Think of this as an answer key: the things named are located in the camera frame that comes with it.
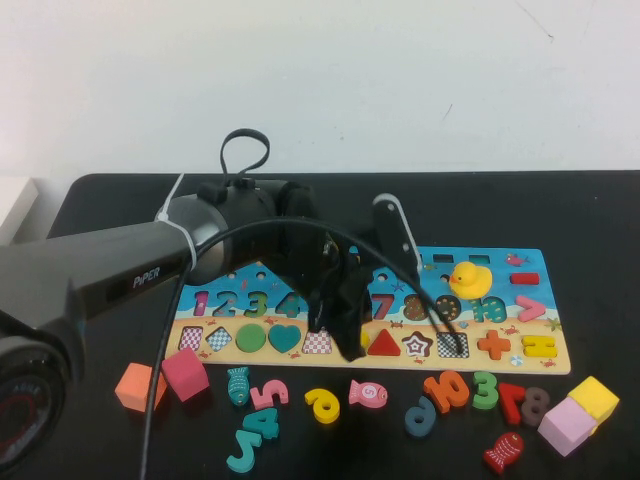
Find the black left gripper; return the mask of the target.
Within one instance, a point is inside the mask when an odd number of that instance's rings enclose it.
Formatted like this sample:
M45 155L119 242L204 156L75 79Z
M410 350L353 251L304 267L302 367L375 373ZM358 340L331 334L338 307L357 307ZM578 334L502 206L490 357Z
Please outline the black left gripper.
M278 230L272 272L309 295L308 329L330 331L332 327L332 337L346 361L363 357L361 331L371 320L368 284L373 270L348 251L345 240L323 229L287 224Z

